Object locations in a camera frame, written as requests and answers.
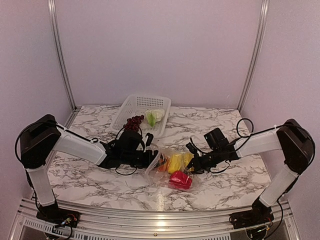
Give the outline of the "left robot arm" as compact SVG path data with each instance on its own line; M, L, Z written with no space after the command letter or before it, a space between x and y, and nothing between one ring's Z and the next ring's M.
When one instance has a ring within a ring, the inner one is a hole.
M53 223L60 222L64 216L45 169L52 152L87 160L102 169L117 169L121 165L135 170L147 169L160 157L158 147L152 143L154 136L151 133L143 136L141 130L124 129L120 133L108 143L98 138L88 139L58 124L51 114L25 127L15 140L14 153L25 169L39 203L39 213Z

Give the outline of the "fake white cauliflower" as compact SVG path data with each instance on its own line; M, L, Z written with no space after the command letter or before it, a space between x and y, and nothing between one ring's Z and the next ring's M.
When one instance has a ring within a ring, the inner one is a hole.
M162 108L146 110L144 113L145 119L151 127L160 122L165 115L165 110Z

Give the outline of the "clear zip top bag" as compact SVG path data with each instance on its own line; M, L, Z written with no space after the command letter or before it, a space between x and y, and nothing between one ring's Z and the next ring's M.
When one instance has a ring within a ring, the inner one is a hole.
M144 176L151 185L157 187L193 192L201 185L200 178L192 173L194 167L188 168L193 157L190 152L160 148Z

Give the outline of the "fake purple grapes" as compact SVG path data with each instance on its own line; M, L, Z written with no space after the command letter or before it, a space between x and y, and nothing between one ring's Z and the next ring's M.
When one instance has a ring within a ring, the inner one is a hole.
M141 123L143 122L145 116L144 115L135 115L131 118L127 119L126 124L123 126L124 131L141 131Z

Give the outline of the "fake orange tomato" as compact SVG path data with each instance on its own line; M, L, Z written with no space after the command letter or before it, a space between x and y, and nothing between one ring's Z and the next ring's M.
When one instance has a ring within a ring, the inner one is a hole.
M156 169L159 172L167 172L170 163L170 157L165 154L161 154L156 164Z

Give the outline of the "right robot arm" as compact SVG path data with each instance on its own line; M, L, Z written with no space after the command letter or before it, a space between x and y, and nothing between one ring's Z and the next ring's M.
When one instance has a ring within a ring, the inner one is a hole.
M247 219L258 224L267 216L269 209L282 195L295 185L300 175L311 165L316 155L316 145L307 130L293 118L282 125L276 125L247 136L241 135L232 141L215 128L204 138L211 149L204 152L190 141L186 147L193 154L187 168L193 174L210 172L219 163L236 161L255 154L282 151L284 164L268 187L252 204Z

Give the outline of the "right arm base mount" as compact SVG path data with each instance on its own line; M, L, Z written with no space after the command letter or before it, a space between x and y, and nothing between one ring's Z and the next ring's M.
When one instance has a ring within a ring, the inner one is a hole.
M250 210L232 213L229 217L229 222L233 225L234 229L240 229L272 222L274 219L272 208L264 205L257 198Z

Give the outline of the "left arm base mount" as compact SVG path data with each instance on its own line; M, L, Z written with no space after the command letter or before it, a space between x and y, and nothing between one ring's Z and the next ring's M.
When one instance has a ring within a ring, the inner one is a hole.
M42 206L36 199L35 205L37 208L36 217L40 220L56 224L59 227L69 225L76 228L78 225L80 213L75 210L60 208L56 200L51 205Z

